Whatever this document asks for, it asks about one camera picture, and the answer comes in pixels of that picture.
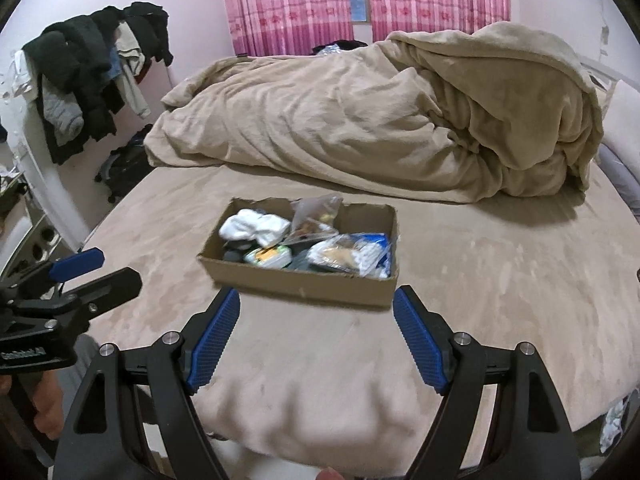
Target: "finger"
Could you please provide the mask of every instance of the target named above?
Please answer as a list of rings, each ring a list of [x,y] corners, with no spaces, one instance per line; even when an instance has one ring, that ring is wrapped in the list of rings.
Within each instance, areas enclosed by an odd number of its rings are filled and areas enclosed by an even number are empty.
[[[335,469],[328,467],[326,469],[322,469],[322,471],[318,473],[316,480],[344,480],[344,478]]]
[[[38,413],[33,419],[33,425],[51,440],[57,439],[65,425],[62,407],[53,406],[46,413]]]
[[[0,395],[6,395],[11,389],[11,375],[0,375]]]
[[[41,413],[47,413],[56,404],[62,405],[62,389],[55,372],[48,370],[42,374],[31,401]]]

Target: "metal screw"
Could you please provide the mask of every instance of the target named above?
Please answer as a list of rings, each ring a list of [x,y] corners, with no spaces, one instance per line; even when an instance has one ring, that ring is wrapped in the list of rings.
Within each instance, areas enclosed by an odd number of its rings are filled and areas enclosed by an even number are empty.
[[[165,345],[175,344],[178,342],[178,339],[180,339],[180,334],[178,334],[177,332],[167,332],[162,336],[162,342]]]
[[[536,353],[536,347],[526,341],[524,343],[520,343],[518,348],[524,355],[533,355]]]
[[[111,343],[106,343],[100,347],[100,355],[102,357],[107,357],[107,355],[113,354],[115,349],[116,347],[114,345],[112,345]]]
[[[453,341],[459,345],[466,346],[471,343],[471,336],[466,332],[456,332],[453,335]]]

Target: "hanging clothes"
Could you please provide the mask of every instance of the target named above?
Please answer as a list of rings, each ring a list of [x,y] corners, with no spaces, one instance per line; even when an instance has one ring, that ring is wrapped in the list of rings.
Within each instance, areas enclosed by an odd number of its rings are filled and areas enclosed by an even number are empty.
[[[133,2],[124,9],[126,22],[136,35],[142,53],[171,65],[174,56],[169,52],[169,15],[162,7],[148,2]]]
[[[38,75],[38,87],[42,88],[43,74]],[[38,93],[38,97],[34,101],[36,109],[40,118],[42,119],[42,127],[44,129],[44,138],[47,143],[47,148],[51,155],[51,160],[54,164],[64,164],[71,156],[76,153],[81,153],[84,149],[84,144],[89,140],[90,135],[88,129],[85,126],[80,130],[80,133],[73,139],[66,142],[63,146],[58,145],[56,139],[56,131],[53,124],[47,121],[44,117],[44,100],[43,92]]]
[[[50,25],[24,46],[40,70],[64,94],[73,92],[82,110],[82,137],[100,140],[114,134],[116,126],[102,90],[111,68],[109,51],[88,16],[76,16]]]
[[[109,6],[102,10],[96,10],[89,14],[89,17],[94,21],[95,26],[100,30],[104,44],[107,47],[113,46],[113,34],[120,25],[121,20],[124,20],[124,12],[117,7]]]
[[[84,127],[82,110],[75,96],[58,90],[46,76],[42,77],[42,112],[54,128],[58,146],[74,140]]]
[[[120,23],[115,31],[115,49],[122,63],[129,65],[133,75],[138,75],[145,64],[145,55],[133,31],[126,22]]]
[[[115,43],[109,50],[109,59],[111,60],[111,68],[107,72],[107,76],[110,80],[116,79],[116,76],[122,74],[122,65],[120,64],[120,56],[118,54],[118,49],[116,48]]]
[[[14,55],[14,69],[15,75],[11,85],[13,96],[21,95],[28,103],[33,101],[38,96],[36,71],[23,50]]]
[[[135,79],[145,65],[145,55],[127,22],[120,23],[115,39],[115,47],[122,62],[122,74],[116,77],[116,86],[135,114],[145,119],[151,110]]]

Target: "blanket fold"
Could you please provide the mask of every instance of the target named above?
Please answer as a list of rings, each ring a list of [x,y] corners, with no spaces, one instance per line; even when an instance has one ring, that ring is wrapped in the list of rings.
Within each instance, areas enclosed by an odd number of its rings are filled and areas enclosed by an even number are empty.
[[[221,160],[418,200],[588,186],[596,92],[553,34],[393,32],[334,56],[232,58],[180,83],[146,136],[155,166]]]

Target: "black bag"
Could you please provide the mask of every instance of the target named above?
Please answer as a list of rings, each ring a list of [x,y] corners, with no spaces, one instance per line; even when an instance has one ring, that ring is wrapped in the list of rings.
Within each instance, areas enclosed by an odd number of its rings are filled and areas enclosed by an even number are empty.
[[[122,199],[153,170],[143,146],[145,136],[151,127],[152,124],[147,124],[124,146],[113,150],[100,167],[100,173],[95,176],[96,182],[103,182],[111,189],[108,198],[110,203]]]

